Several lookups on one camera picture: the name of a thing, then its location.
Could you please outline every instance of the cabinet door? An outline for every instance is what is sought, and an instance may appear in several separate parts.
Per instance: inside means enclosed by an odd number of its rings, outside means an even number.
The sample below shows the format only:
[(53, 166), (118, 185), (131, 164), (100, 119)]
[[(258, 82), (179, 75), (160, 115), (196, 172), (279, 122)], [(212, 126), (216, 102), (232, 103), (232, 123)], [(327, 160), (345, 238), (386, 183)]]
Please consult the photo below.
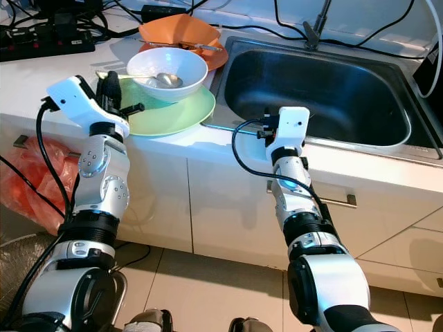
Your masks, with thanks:
[(238, 166), (188, 162), (195, 253), (286, 269), (287, 247), (266, 179)]
[(364, 179), (344, 179), (346, 186), (313, 179), (321, 198), (346, 202), (348, 194), (354, 195), (356, 207), (327, 204), (341, 241), (354, 257), (434, 212), (443, 201), (433, 193)]
[(186, 158), (128, 149), (129, 207), (118, 238), (192, 252)]
[(443, 274), (357, 259), (371, 286), (443, 297)]
[[(266, 193), (266, 179), (237, 165), (199, 160), (188, 164), (195, 252), (286, 268), (287, 247), (275, 217), (274, 197)], [(337, 201), (345, 201), (347, 194), (356, 197), (357, 209), (328, 204), (340, 238), (354, 257), (441, 205), (437, 198), (407, 188), (349, 177), (340, 179), (344, 187), (337, 185), (335, 178), (330, 180), (314, 181), (320, 197)]]
[(360, 258), (443, 274), (443, 233), (409, 228)]
[(443, 207), (416, 223), (414, 227), (443, 232)]

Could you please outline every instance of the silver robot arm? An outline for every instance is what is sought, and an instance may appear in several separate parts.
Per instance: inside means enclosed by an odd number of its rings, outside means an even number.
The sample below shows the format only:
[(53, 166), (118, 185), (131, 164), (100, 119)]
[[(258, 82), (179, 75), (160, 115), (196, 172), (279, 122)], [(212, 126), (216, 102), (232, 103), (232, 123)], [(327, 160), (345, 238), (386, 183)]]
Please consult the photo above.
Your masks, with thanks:
[[(282, 107), (264, 126), (273, 173), (311, 188), (307, 159), (300, 157), (309, 110)], [(273, 179), (275, 212), (288, 245), (289, 301), (293, 314), (322, 332), (399, 332), (370, 314), (365, 275), (340, 242), (325, 204), (294, 182)]]
[(25, 297), (16, 331), (108, 331), (114, 318), (114, 240), (129, 203), (129, 159), (123, 139), (129, 115), (120, 109), (117, 74), (109, 72), (98, 95), (74, 76), (48, 88), (49, 97), (89, 137), (78, 169), (71, 222)]

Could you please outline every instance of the cabinet handle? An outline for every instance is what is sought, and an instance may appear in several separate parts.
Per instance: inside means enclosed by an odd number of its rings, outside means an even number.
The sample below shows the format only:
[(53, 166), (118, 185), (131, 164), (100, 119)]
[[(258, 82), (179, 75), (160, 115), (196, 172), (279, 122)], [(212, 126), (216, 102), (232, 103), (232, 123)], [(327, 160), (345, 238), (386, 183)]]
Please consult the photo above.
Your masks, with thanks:
[[(272, 180), (268, 180), (266, 182), (266, 192), (268, 194), (272, 194)], [(322, 199), (320, 197), (320, 200), (325, 204), (334, 204), (339, 206), (344, 206), (345, 208), (351, 208), (351, 209), (357, 209), (357, 199), (355, 198), (355, 195), (348, 194), (346, 195), (346, 202), (342, 201), (336, 201), (335, 199)]]
[[(26, 147), (26, 145), (25, 145), (25, 143), (26, 143), (26, 141), (27, 141), (27, 139), (28, 139), (28, 136), (26, 136), (26, 135), (20, 135), (19, 137), (18, 137), (18, 139), (16, 139), (15, 140), (15, 142), (14, 142), (14, 147), (18, 147), (18, 148), (20, 148), (20, 149), (27, 149), (27, 147)], [(76, 158), (79, 158), (80, 156), (81, 156), (81, 154), (78, 154), (77, 152), (69, 152), (68, 153), (68, 156), (69, 157), (76, 157)]]
[(351, 209), (357, 209), (357, 200), (355, 198), (355, 195), (348, 194), (346, 195), (346, 202), (342, 201), (336, 201), (335, 199), (322, 199), (320, 197), (320, 200), (325, 204), (333, 204), (338, 206), (344, 206), (345, 208), (351, 208)]

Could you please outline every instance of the green plate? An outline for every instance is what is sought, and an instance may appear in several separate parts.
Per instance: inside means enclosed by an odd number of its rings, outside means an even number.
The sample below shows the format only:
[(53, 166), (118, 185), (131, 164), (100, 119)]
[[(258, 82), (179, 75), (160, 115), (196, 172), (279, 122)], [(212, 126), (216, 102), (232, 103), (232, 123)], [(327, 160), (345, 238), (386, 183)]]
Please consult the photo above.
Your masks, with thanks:
[(142, 102), (143, 112), (129, 117), (131, 134), (160, 136), (191, 128), (212, 114), (215, 98), (202, 86), (197, 92), (174, 104), (162, 102), (149, 95), (132, 80), (121, 80), (122, 104), (128, 107)]

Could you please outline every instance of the tiled floor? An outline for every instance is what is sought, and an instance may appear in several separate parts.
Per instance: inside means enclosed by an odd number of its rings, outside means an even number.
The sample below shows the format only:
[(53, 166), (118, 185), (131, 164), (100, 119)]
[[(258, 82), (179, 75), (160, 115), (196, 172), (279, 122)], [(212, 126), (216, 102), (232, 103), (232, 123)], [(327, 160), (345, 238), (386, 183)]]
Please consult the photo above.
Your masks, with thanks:
[[(146, 246), (118, 250), (120, 264)], [(274, 332), (308, 332), (289, 308), (287, 281), (278, 270), (152, 248), (143, 261), (123, 268), (128, 291), (116, 327), (146, 308), (167, 308), (178, 332), (226, 332), (234, 317), (257, 317)], [(443, 332), (443, 298), (371, 288), (372, 314), (402, 332)]]

